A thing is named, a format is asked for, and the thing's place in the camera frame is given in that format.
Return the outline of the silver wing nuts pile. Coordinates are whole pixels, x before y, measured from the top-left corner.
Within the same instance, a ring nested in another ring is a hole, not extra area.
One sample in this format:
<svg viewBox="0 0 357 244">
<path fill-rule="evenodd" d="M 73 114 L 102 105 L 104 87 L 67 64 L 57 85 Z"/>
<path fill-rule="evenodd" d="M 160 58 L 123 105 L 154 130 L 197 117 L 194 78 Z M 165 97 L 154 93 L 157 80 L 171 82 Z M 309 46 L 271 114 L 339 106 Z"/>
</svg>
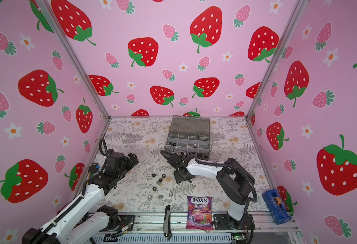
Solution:
<svg viewBox="0 0 357 244">
<path fill-rule="evenodd" d="M 173 153 L 174 154 L 177 154 L 177 155 L 186 155 L 187 154 L 187 151 L 186 149 L 183 147 L 176 147 L 174 150 L 173 150 Z"/>
</svg>

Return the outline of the grey plastic organizer box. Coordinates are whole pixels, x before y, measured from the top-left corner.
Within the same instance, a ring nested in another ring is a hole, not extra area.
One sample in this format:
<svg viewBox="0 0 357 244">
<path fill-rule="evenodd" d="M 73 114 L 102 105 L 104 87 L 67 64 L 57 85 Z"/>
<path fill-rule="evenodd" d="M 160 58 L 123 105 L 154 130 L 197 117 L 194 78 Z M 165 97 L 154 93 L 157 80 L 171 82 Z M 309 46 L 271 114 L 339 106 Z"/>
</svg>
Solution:
<svg viewBox="0 0 357 244">
<path fill-rule="evenodd" d="M 209 118 L 176 115 L 170 125 L 165 151 L 173 153 L 176 147 L 184 147 L 187 154 L 196 153 L 198 158 L 208 160 L 210 137 Z M 177 146 L 167 145 L 169 141 L 177 142 Z"/>
</svg>

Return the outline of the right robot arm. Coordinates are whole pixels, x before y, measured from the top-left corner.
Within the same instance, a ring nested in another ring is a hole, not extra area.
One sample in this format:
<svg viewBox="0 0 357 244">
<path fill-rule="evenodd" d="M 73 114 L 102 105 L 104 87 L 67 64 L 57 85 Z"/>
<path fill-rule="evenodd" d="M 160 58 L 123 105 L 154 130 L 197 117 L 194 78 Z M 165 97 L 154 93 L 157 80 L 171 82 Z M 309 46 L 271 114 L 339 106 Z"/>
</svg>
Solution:
<svg viewBox="0 0 357 244">
<path fill-rule="evenodd" d="M 248 212 L 250 202 L 258 200 L 254 177 L 233 158 L 225 162 L 201 160 L 191 152 L 185 156 L 162 150 L 160 152 L 168 164 L 174 168 L 174 178 L 179 184 L 191 181 L 196 176 L 216 179 L 231 200 L 228 215 L 241 221 Z"/>
</svg>

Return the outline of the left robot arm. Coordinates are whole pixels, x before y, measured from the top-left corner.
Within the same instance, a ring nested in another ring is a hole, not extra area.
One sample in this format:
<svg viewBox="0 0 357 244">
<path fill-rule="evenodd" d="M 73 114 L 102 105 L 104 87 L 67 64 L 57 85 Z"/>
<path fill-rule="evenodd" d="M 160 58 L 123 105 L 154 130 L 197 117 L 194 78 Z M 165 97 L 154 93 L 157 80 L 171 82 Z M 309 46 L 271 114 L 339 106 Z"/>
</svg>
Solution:
<svg viewBox="0 0 357 244">
<path fill-rule="evenodd" d="M 112 149 L 105 154 L 100 171 L 84 185 L 82 192 L 58 215 L 39 229 L 31 228 L 23 238 L 23 244 L 83 244 L 101 230 L 113 230 L 123 234 L 129 228 L 123 224 L 118 210 L 110 206 L 100 207 L 91 217 L 83 217 L 111 190 L 118 186 L 126 173 L 139 163 L 135 154 L 124 155 Z"/>
</svg>

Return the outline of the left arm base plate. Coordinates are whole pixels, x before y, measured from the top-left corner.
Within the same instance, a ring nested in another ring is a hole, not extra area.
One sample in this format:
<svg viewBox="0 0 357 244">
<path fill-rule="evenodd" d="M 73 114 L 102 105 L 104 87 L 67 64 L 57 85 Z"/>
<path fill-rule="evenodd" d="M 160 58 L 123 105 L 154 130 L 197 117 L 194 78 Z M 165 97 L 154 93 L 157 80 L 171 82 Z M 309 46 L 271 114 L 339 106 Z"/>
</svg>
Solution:
<svg viewBox="0 0 357 244">
<path fill-rule="evenodd" d="M 110 218 L 107 227 L 101 231 L 119 232 L 122 228 L 127 227 L 126 231 L 132 231 L 134 225 L 135 215 L 118 215 Z"/>
</svg>

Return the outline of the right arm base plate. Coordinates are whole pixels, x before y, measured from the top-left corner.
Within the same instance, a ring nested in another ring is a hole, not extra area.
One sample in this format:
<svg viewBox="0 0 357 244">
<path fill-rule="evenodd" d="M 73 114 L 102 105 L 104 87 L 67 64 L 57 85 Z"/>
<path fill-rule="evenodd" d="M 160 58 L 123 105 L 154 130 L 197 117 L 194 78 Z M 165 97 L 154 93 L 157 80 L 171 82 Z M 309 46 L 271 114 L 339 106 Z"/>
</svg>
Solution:
<svg viewBox="0 0 357 244">
<path fill-rule="evenodd" d="M 229 214 L 214 214 L 214 227 L 216 230 L 255 230 L 253 217 L 249 213 L 244 213 L 243 217 L 237 221 Z"/>
</svg>

